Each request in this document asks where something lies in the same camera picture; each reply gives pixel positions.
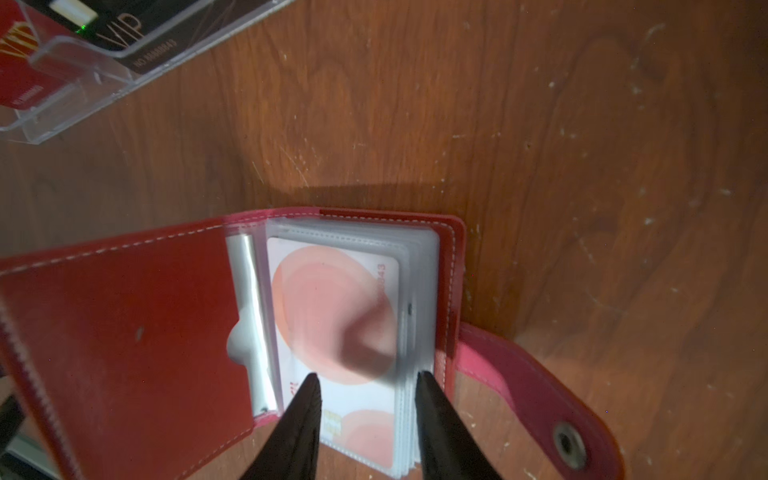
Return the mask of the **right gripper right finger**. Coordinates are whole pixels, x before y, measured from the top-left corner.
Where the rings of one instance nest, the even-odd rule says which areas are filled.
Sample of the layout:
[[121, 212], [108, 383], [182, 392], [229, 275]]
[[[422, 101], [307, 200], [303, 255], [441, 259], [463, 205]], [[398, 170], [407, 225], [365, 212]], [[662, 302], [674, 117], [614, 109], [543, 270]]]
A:
[[418, 374], [415, 405], [424, 479], [501, 479], [429, 371]]

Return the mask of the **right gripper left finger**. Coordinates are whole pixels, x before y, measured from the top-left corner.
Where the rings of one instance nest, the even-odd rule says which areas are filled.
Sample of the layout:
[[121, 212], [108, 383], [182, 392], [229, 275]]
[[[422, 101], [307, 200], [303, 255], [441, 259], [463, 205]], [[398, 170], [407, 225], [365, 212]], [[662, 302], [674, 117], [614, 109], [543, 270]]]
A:
[[315, 479], [321, 416], [320, 381], [316, 373], [310, 373], [240, 479]]

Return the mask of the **white pink circle card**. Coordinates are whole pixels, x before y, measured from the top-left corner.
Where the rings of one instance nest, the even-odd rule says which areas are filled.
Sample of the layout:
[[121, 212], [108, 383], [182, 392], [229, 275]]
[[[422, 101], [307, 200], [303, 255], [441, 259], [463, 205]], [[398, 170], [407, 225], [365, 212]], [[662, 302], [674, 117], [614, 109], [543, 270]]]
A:
[[398, 261], [279, 237], [267, 258], [283, 401], [316, 374], [321, 440], [394, 472]]

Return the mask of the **red leather card holder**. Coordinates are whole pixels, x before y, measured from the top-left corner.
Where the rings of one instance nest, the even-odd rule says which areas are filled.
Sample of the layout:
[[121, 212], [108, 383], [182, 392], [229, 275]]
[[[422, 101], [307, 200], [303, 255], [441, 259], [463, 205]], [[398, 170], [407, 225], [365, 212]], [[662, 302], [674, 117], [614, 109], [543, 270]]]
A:
[[65, 479], [184, 479], [263, 425], [282, 399], [267, 242], [399, 263], [395, 470], [421, 468], [415, 391], [431, 372], [495, 391], [566, 479], [620, 479], [605, 423], [518, 345], [460, 319], [457, 217], [256, 210], [5, 259], [1, 371]]

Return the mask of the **clear acrylic card organizer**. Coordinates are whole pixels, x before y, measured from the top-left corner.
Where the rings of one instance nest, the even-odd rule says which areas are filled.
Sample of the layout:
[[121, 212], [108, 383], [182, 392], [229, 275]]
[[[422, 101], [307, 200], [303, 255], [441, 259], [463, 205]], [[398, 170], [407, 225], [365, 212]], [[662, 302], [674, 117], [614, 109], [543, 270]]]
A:
[[1, 138], [43, 143], [285, 5], [4, 1]]

